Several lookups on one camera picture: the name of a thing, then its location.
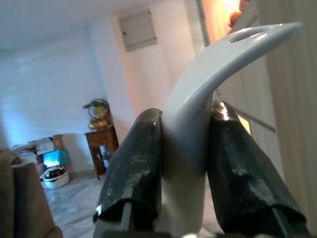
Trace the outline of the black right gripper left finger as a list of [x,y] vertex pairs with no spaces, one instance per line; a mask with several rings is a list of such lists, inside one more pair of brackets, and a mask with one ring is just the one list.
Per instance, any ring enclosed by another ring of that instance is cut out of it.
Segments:
[[94,234],[151,233],[161,207],[161,115],[147,109],[114,153],[96,211]]

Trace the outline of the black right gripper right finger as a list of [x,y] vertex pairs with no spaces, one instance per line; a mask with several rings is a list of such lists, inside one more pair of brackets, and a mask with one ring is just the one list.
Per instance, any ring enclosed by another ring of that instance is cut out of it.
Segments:
[[226,234],[310,235],[274,164],[223,101],[212,104],[207,174],[216,218]]

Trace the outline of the beige dustpan with long handle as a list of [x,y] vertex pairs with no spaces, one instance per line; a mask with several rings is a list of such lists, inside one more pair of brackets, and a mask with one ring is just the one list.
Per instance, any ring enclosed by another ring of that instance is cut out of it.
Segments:
[[204,48],[177,81],[161,116],[162,195],[173,237],[199,232],[206,184],[206,155],[214,91],[245,66],[280,46],[300,22],[244,28]]

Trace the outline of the dark wooden side table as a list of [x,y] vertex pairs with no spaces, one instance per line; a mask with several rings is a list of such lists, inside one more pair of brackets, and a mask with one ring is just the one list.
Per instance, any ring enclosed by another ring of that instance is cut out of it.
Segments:
[[87,132],[84,134],[87,139],[90,155],[92,158],[97,180],[106,173],[101,147],[105,146],[112,156],[118,149],[118,139],[114,126],[109,126],[101,130]]

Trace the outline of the white plastic basket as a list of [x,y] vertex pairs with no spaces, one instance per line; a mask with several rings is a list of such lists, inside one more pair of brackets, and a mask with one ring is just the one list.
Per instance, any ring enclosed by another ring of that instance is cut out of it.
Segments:
[[40,180],[46,189],[57,189],[69,182],[68,170],[63,165],[49,167],[41,176]]

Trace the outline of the blue box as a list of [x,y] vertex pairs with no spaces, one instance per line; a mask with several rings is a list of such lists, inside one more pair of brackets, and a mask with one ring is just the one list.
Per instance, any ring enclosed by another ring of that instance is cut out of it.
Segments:
[[46,167],[69,164],[69,155],[66,149],[55,150],[43,155],[43,163]]

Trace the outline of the light wooden cabinet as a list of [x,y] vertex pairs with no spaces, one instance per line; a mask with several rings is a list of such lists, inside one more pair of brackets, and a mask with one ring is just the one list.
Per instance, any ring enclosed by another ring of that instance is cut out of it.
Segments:
[[255,25],[301,22],[300,33],[231,77],[222,99],[275,127],[261,138],[317,233],[317,0],[250,0]]

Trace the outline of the cardboard box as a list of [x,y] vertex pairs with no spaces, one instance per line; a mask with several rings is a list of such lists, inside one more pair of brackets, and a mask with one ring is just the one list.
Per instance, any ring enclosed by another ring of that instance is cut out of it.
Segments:
[[62,137],[62,134],[57,134],[52,137],[45,137],[38,140],[28,141],[28,144],[35,147],[37,155],[42,155],[55,150],[63,149],[64,144]]

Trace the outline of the brown sofa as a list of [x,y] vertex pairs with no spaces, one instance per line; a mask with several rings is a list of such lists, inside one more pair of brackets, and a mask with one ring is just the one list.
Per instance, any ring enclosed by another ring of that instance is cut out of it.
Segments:
[[0,150],[0,238],[63,238],[34,163]]

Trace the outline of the grey wall panel door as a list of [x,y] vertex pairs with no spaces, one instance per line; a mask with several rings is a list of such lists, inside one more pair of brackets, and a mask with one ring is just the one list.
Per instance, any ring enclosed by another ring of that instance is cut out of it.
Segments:
[[119,18],[119,26],[127,52],[157,44],[152,13],[149,9]]

